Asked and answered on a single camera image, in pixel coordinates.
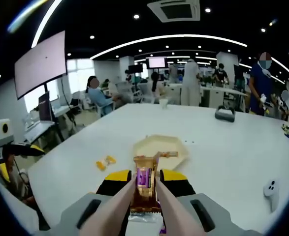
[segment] large screen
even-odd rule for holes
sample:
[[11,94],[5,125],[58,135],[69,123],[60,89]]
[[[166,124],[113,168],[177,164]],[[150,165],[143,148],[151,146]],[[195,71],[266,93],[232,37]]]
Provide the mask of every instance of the large screen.
[[166,58],[149,58],[149,68],[166,68]]
[[43,83],[66,73],[65,31],[47,38],[15,63],[17,99]]

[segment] black ceiling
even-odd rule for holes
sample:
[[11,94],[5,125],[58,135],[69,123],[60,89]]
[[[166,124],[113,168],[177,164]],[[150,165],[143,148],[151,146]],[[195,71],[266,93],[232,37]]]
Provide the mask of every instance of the black ceiling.
[[[35,32],[42,17],[53,1],[39,7],[14,34],[5,30],[18,12],[27,5],[27,0],[14,4],[11,0],[0,1],[0,84],[14,75],[14,62],[26,53],[32,44]],[[172,38],[142,42],[130,45],[97,59],[115,60],[115,56],[148,56],[151,52],[157,55],[171,56],[173,50],[179,56],[193,56],[201,50],[199,56],[215,57],[219,51],[231,50],[239,55],[244,64],[252,65],[259,52],[269,52],[273,57],[289,68],[289,0],[276,3],[273,0],[200,0],[200,22],[162,23],[147,7],[151,0],[63,0],[48,21],[39,41],[60,31],[66,31],[66,52],[69,58],[89,58],[111,47],[133,40],[166,34],[206,34],[236,40],[248,47],[228,42],[201,38]],[[209,7],[211,13],[204,9]],[[133,19],[139,14],[140,19]],[[273,63],[271,73],[279,74],[280,79],[287,79],[288,73]]]

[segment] white cup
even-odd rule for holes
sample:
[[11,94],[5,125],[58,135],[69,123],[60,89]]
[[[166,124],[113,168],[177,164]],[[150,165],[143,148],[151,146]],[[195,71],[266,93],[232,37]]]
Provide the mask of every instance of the white cup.
[[161,105],[162,109],[166,109],[167,103],[168,103],[168,99],[166,99],[166,98],[160,99],[160,105]]

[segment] white coat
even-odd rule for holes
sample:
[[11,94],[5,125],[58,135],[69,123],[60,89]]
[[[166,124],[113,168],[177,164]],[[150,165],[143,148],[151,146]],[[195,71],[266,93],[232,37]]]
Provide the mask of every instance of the white coat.
[[197,79],[199,66],[194,61],[188,61],[185,65],[185,75],[181,92],[181,105],[199,106],[200,103],[200,84]]

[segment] cardboard tray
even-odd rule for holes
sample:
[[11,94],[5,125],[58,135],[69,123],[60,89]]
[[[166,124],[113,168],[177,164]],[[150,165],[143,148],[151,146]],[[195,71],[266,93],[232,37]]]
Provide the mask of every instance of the cardboard tray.
[[178,152],[178,157],[160,157],[158,171],[161,169],[175,170],[189,156],[187,148],[177,137],[151,135],[133,145],[133,156],[153,157],[158,151]]

